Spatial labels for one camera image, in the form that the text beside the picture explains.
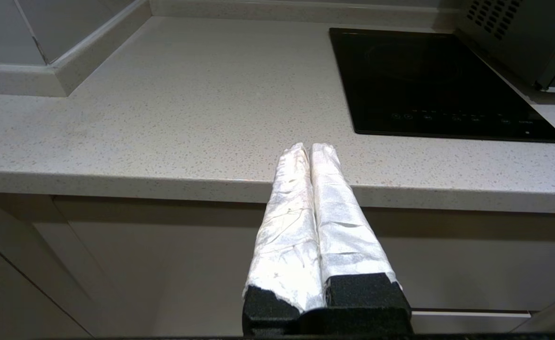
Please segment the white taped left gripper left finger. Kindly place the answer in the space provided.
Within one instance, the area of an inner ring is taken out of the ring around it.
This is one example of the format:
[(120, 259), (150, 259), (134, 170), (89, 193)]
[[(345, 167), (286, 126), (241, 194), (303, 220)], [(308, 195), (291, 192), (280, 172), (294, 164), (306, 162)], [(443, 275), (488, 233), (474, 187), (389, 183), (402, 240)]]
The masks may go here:
[(324, 308), (319, 237), (305, 146), (284, 150), (256, 235), (243, 290), (245, 336), (297, 333), (300, 316)]

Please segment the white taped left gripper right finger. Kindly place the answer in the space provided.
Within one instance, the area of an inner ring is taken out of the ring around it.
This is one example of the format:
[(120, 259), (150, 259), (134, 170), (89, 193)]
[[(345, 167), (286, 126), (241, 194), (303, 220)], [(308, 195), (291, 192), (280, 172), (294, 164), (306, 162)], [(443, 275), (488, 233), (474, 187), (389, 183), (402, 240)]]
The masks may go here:
[(412, 334), (411, 306), (334, 146), (312, 146), (311, 179), (326, 306), (309, 312), (309, 333)]

